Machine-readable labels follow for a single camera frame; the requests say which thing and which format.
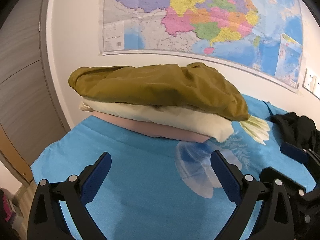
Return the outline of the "olive green dress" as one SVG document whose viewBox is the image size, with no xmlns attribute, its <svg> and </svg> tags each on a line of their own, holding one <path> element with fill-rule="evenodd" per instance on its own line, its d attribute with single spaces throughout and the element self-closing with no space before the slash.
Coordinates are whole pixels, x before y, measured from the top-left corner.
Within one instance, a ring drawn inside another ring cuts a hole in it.
<svg viewBox="0 0 320 240">
<path fill-rule="evenodd" d="M 249 118 L 237 88 L 204 63 L 81 67 L 68 84 L 80 96 L 100 102 L 194 108 L 232 121 Z"/>
</svg>

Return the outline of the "black garment pile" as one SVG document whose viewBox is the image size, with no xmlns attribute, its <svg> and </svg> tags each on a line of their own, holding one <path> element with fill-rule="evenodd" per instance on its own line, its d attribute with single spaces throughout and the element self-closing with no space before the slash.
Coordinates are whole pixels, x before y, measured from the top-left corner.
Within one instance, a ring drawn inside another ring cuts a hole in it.
<svg viewBox="0 0 320 240">
<path fill-rule="evenodd" d="M 272 115 L 270 121 L 278 126 L 284 142 L 319 154 L 319 131 L 312 119 L 290 112 Z"/>
</svg>

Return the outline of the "cream folded garment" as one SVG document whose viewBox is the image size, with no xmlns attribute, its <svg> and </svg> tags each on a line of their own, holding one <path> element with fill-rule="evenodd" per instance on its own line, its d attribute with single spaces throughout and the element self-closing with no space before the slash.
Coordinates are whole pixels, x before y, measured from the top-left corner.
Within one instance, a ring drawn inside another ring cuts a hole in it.
<svg viewBox="0 0 320 240">
<path fill-rule="evenodd" d="M 232 122 L 216 114 L 182 107 L 151 107 L 128 103 L 106 103 L 83 98 L 82 111 L 110 114 L 121 118 L 154 122 L 206 135 L 218 142 L 226 141 L 234 132 Z"/>
</svg>

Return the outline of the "grey wooden door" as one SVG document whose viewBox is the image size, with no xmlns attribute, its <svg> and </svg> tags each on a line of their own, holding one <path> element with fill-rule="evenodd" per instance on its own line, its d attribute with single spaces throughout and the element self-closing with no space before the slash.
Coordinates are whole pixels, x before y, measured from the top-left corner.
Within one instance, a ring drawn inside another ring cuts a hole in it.
<svg viewBox="0 0 320 240">
<path fill-rule="evenodd" d="M 12 0 L 1 19 L 1 161 L 23 185 L 32 163 L 70 127 L 49 68 L 49 0 Z"/>
</svg>

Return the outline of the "blue floral bed sheet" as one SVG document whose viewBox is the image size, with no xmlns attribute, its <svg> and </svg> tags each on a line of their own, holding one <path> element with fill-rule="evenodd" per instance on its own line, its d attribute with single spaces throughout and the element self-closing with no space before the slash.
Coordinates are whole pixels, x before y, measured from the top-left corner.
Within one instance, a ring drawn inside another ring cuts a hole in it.
<svg viewBox="0 0 320 240">
<path fill-rule="evenodd" d="M 272 167 L 311 191 L 316 182 L 306 167 L 280 152 L 281 135 L 269 131 L 256 142 L 238 122 L 222 143 L 151 138 L 95 116 L 49 145 L 31 166 L 34 180 L 51 183 L 79 174 L 102 153 L 111 169 L 87 209 L 108 239 L 214 239 L 235 204 L 210 165 L 219 150 L 243 174 L 258 178 Z"/>
</svg>

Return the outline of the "pink folded garment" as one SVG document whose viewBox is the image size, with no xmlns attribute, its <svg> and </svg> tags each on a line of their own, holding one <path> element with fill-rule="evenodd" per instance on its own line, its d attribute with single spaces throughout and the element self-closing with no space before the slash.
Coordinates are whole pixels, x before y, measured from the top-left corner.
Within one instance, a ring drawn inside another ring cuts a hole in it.
<svg viewBox="0 0 320 240">
<path fill-rule="evenodd" d="M 154 122 L 136 121 L 118 116 L 93 111 L 92 116 L 118 127 L 128 129 L 152 138 L 168 138 L 179 141 L 203 143 L 209 139 L 208 136 L 187 131 L 176 127 L 156 124 Z"/>
</svg>

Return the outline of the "white wall socket panel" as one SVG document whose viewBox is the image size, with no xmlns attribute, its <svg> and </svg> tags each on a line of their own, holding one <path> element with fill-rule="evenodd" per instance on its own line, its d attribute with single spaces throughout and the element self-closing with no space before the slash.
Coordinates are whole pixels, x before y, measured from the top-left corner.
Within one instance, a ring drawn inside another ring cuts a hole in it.
<svg viewBox="0 0 320 240">
<path fill-rule="evenodd" d="M 305 71 L 303 88 L 319 97 L 319 75 L 311 68 L 307 68 Z"/>
</svg>

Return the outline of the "colourful wall map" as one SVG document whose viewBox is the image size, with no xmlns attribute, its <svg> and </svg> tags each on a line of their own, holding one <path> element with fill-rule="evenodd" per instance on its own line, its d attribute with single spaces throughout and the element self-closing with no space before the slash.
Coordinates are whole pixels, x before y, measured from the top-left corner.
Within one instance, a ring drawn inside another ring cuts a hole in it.
<svg viewBox="0 0 320 240">
<path fill-rule="evenodd" d="M 168 51 L 216 57 L 298 88 L 299 0 L 104 0 L 103 53 Z"/>
</svg>

